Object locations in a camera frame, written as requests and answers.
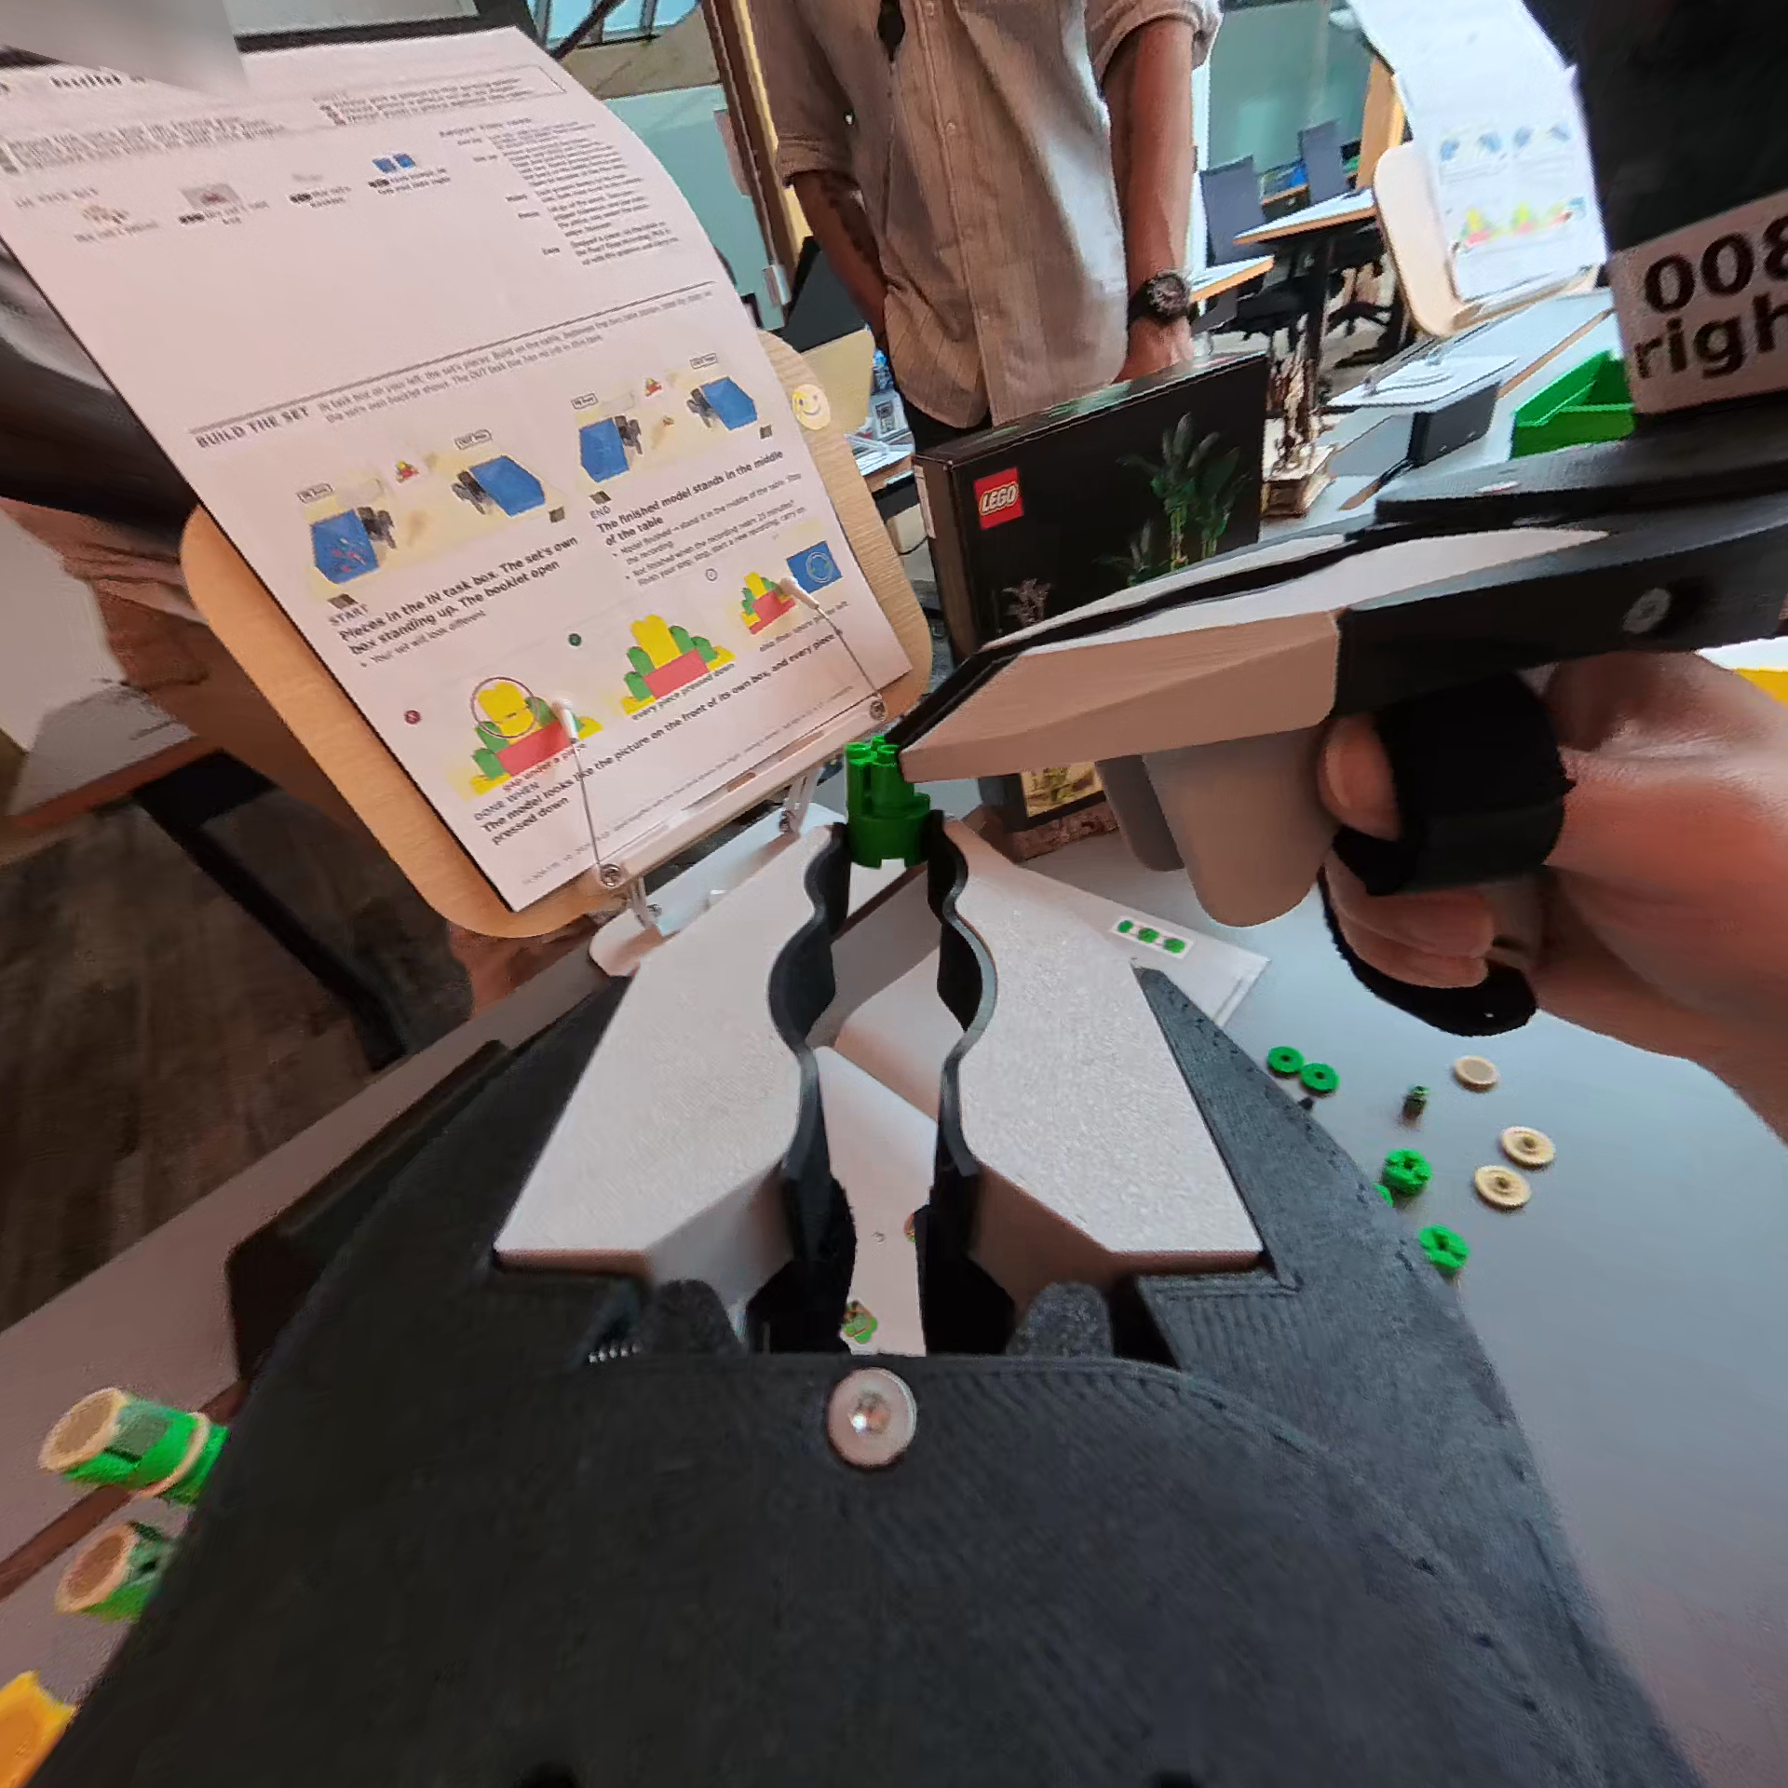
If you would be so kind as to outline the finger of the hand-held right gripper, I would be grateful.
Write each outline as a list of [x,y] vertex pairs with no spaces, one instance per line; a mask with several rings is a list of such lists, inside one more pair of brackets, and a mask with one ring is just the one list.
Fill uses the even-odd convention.
[[1340,608],[1275,601],[1245,618],[1178,616],[1042,642],[995,668],[902,744],[912,782],[1299,731],[1336,700]]
[[1074,621],[1094,633],[1197,603],[1239,599],[1245,618],[1342,610],[1452,577],[1498,569],[1604,538],[1610,521],[1530,525],[1390,541],[1368,528],[1316,532],[1223,552],[1174,575],[1109,592],[1062,614],[986,640],[975,659],[1025,651]]

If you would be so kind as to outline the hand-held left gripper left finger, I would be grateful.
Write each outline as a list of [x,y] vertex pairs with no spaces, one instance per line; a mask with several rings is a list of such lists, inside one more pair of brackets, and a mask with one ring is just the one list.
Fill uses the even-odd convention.
[[850,867],[837,823],[785,837],[643,955],[498,1232],[504,1266],[703,1283],[742,1314],[794,1262]]

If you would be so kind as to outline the green brick assembly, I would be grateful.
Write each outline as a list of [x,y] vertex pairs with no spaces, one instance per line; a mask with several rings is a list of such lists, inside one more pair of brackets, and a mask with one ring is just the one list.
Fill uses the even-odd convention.
[[897,744],[884,733],[850,742],[845,776],[854,865],[880,869],[925,862],[934,806],[928,793],[908,780]]

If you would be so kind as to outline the grey desk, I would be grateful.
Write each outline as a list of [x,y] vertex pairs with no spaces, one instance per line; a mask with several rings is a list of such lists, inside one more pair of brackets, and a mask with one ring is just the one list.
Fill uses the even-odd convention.
[[[1062,882],[1267,957],[1230,1020],[1252,1055],[1332,1061],[1318,1119],[1362,1165],[1407,1134],[1437,1165],[1413,1217],[1457,1227],[1455,1290],[1541,1454],[1586,1575],[1711,1784],[1785,1784],[1785,1145],[1686,1061],[1537,1018],[1463,1050],[1383,1009],[1312,906],[1236,931],[1113,836]],[[234,1381],[222,1262],[485,1039],[597,985],[565,960],[373,1076],[347,1016],[135,808],[5,864],[5,1554],[72,1491],[36,1450],[81,1394],[196,1405]],[[1500,1132],[1556,1162],[1524,1171]],[[1513,1212],[1480,1165],[1528,1176]]]

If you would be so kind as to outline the person's right hand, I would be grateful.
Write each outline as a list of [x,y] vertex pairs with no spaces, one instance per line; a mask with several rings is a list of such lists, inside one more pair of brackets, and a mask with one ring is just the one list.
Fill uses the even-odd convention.
[[1787,713],[1701,653],[1610,653],[1545,701],[1573,780],[1515,947],[1541,1011],[1694,1061],[1787,1135]]

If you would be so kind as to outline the wooden lattice model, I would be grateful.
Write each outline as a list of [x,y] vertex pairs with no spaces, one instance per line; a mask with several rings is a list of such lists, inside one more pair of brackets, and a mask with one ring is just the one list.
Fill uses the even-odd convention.
[[1264,420],[1262,519],[1305,519],[1334,482],[1321,377],[1293,344],[1273,357]]

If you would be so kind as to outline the black bamboo set box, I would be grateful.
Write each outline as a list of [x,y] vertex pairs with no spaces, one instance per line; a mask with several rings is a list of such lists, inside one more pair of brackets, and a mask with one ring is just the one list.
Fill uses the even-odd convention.
[[[1219,353],[921,454],[919,489],[954,662],[1053,614],[1252,547],[1269,377],[1264,349]],[[1036,646],[1115,629],[1074,621]],[[969,690],[1020,653],[982,659]],[[1103,772],[1124,757],[1131,755],[973,774],[984,837],[1027,865],[1115,832]]]

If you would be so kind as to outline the green plastic bin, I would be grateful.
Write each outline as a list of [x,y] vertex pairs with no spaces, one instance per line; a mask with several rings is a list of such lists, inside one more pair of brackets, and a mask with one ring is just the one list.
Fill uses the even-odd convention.
[[1629,437],[1636,430],[1627,361],[1604,349],[1536,390],[1513,415],[1509,457]]

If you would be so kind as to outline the small black box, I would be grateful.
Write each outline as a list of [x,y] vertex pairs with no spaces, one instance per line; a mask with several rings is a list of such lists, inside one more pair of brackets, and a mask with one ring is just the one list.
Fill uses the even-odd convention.
[[1502,400],[1493,374],[1413,413],[1403,463],[1416,471],[1483,439]]

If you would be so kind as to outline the white instruction booklet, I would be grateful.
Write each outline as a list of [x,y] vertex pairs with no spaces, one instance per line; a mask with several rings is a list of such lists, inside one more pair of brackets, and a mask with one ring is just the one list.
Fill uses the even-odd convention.
[[858,1229],[843,1337],[917,1355],[921,1247],[953,1053],[971,1165],[990,1169],[995,1283],[1023,1307],[1051,1283],[1258,1266],[1264,1240],[1148,999],[1161,972],[1232,1016],[1265,958],[1008,862],[960,823],[969,940],[995,972],[977,1037],[917,955],[817,1050],[833,1171]]

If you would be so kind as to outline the black rectangular device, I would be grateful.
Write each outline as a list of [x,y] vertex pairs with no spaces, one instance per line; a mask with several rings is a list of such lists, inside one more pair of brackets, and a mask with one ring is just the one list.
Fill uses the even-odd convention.
[[515,1350],[502,1333],[589,1325],[614,1279],[506,1264],[498,1232],[565,1113],[612,1009],[574,1007],[526,1046],[483,1044],[342,1165],[239,1242],[226,1264],[239,1378],[347,1398],[409,1368],[457,1374]]

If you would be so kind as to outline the background document stand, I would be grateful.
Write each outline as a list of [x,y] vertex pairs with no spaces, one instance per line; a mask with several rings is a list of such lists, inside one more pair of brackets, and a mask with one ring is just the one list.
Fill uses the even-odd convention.
[[1593,290],[1608,256],[1576,72],[1521,1],[1357,1],[1411,139],[1370,178],[1420,333]]

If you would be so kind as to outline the wooden document stand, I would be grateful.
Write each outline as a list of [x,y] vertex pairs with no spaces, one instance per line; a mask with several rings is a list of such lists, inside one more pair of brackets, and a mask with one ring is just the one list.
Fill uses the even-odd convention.
[[191,515],[183,534],[183,567],[191,595],[221,647],[256,683],[342,800],[444,919],[485,936],[517,940],[547,934],[580,918],[602,918],[604,927],[597,929],[591,945],[595,966],[610,975],[632,973],[686,923],[671,904],[662,914],[651,912],[647,869],[712,837],[750,806],[777,796],[770,841],[748,867],[729,877],[731,884],[742,884],[794,843],[809,819],[822,767],[848,741],[900,718],[928,692],[934,659],[928,614],[885,530],[848,431],[839,428],[837,418],[820,417],[824,389],[817,368],[772,333],[761,333],[761,344],[811,448],[837,523],[908,664],[846,716],[804,733],[751,770],[733,772],[723,787],[668,821],[625,860],[630,882],[608,880],[604,871],[593,867],[522,910],[506,906],[472,854],[414,787],[392,748],[213,515],[206,508]]

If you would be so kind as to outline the green bamboo brick model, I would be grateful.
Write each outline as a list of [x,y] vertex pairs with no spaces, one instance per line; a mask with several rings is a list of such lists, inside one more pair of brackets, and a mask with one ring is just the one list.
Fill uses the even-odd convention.
[[[195,1508],[230,1432],[202,1409],[103,1387],[57,1419],[38,1463],[72,1484],[120,1491],[131,1504]],[[57,1612],[137,1622],[168,1575],[174,1549],[174,1532],[137,1515],[92,1532],[57,1581]]]

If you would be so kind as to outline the printed instruction sheet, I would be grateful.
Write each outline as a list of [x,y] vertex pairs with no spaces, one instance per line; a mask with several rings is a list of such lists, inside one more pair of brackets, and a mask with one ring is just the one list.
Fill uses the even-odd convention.
[[908,668],[658,158],[515,29],[5,76],[5,247],[515,912]]

